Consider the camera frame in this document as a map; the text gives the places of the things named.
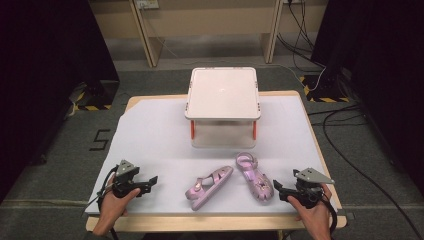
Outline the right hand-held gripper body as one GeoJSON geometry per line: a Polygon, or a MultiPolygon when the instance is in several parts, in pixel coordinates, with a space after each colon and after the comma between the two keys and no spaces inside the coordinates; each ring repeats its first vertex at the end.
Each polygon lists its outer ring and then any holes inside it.
{"type": "Polygon", "coordinates": [[[304,207],[311,209],[323,199],[323,184],[334,184],[335,181],[314,168],[306,168],[302,171],[294,169],[296,189],[291,193],[304,207]]]}

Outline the purple child sandal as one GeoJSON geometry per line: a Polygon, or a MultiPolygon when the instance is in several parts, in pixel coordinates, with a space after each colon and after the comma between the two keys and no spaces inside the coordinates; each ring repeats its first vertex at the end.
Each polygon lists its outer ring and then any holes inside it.
{"type": "Polygon", "coordinates": [[[274,196],[274,189],[269,178],[258,169],[257,158],[248,152],[236,156],[237,168],[242,172],[250,193],[255,200],[267,202],[274,196]]]}
{"type": "Polygon", "coordinates": [[[198,177],[185,192],[186,199],[191,201],[191,209],[197,211],[204,206],[225,185],[232,173],[231,166],[223,166],[205,177],[198,177]]]}

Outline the black stand base striped tape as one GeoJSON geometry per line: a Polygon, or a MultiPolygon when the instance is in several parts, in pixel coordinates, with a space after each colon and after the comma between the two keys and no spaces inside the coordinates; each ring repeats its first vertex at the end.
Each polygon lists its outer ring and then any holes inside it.
{"type": "Polygon", "coordinates": [[[98,111],[109,110],[120,82],[113,80],[100,80],[99,87],[85,86],[77,95],[75,110],[98,111]]]}
{"type": "Polygon", "coordinates": [[[339,83],[332,80],[322,80],[319,75],[304,75],[300,77],[303,90],[311,102],[348,102],[347,93],[339,83]]]}

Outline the white two-tier shoe rack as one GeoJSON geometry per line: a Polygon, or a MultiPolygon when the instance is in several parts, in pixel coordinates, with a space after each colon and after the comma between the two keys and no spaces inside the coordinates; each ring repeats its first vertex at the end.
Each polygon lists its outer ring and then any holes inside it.
{"type": "Polygon", "coordinates": [[[261,117],[252,67],[195,68],[185,106],[197,148],[253,148],[261,117]]]}

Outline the person's right hand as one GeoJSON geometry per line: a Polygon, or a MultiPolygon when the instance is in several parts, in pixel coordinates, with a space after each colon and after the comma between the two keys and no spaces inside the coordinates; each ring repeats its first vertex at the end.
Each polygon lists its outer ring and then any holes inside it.
{"type": "Polygon", "coordinates": [[[325,197],[314,208],[307,209],[296,198],[289,197],[289,203],[296,209],[298,216],[297,221],[301,221],[308,233],[311,232],[329,232],[330,233],[330,210],[327,208],[325,202],[331,199],[332,193],[329,188],[323,184],[325,197]]]}

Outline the black curtain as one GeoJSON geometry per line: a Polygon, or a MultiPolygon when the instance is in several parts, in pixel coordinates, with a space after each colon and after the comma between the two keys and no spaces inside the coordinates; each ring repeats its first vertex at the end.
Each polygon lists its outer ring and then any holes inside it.
{"type": "Polygon", "coordinates": [[[84,83],[119,79],[89,0],[0,0],[0,203],[84,83]]]}
{"type": "Polygon", "coordinates": [[[386,149],[424,196],[424,0],[328,0],[312,58],[343,69],[386,149]]]}

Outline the white wall socket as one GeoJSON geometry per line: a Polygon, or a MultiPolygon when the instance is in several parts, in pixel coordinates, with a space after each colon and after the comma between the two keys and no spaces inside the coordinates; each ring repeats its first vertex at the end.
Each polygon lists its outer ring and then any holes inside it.
{"type": "Polygon", "coordinates": [[[139,9],[158,9],[158,0],[135,0],[136,6],[139,9]]]}

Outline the person's left hand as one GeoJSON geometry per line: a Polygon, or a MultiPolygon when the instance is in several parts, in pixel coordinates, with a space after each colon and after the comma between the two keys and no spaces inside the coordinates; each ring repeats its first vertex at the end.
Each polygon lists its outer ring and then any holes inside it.
{"type": "Polygon", "coordinates": [[[122,215],[125,215],[126,207],[140,193],[140,189],[136,188],[122,198],[118,198],[110,190],[104,195],[100,208],[100,217],[98,224],[110,228],[115,221],[122,215]]]}

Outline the white table mat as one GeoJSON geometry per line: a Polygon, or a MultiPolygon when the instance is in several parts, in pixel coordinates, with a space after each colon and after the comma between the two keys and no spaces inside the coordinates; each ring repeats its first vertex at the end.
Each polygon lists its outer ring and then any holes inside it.
{"type": "MultiPolygon", "coordinates": [[[[296,183],[293,171],[312,167],[325,174],[323,157],[298,96],[262,96],[257,141],[250,152],[258,168],[287,188],[296,183]]],[[[128,205],[131,214],[175,215],[195,212],[185,192],[199,177],[222,166],[235,167],[237,148],[195,148],[184,116],[185,100],[142,100],[123,114],[109,153],[92,190],[102,187],[107,173],[125,159],[140,168],[136,181],[156,176],[152,191],[128,205]]]]}

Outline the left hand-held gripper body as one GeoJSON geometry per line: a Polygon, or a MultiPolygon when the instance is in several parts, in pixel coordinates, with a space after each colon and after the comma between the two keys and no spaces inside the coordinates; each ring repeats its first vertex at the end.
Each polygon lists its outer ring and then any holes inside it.
{"type": "Polygon", "coordinates": [[[119,163],[112,185],[112,191],[115,197],[123,198],[132,190],[137,189],[133,178],[139,171],[139,167],[127,160],[122,160],[119,163]]]}

